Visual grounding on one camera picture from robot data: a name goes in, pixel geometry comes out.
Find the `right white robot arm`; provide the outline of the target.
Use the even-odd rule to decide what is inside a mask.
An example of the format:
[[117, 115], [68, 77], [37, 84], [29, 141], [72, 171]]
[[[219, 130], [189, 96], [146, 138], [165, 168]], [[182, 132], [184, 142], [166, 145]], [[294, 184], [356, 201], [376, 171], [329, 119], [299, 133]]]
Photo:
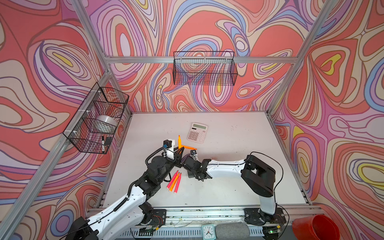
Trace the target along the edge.
[[245, 210], [245, 222], [261, 226], [272, 223], [277, 211], [275, 199], [276, 170], [253, 154], [244, 160], [220, 162], [211, 159], [198, 161], [192, 154], [181, 160], [181, 168], [190, 178], [199, 181], [214, 178], [241, 178], [259, 196], [258, 209]]

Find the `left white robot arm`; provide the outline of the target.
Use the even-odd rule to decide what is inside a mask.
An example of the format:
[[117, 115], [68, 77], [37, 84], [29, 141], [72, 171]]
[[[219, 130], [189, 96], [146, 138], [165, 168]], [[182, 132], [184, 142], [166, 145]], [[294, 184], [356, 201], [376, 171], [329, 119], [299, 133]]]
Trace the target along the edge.
[[167, 211], [155, 210], [148, 200], [161, 188], [174, 167], [182, 167], [184, 148], [160, 148], [146, 159], [147, 170], [133, 181], [126, 195], [94, 216], [76, 219], [64, 240], [114, 240], [125, 229], [143, 226], [155, 231], [166, 222]]

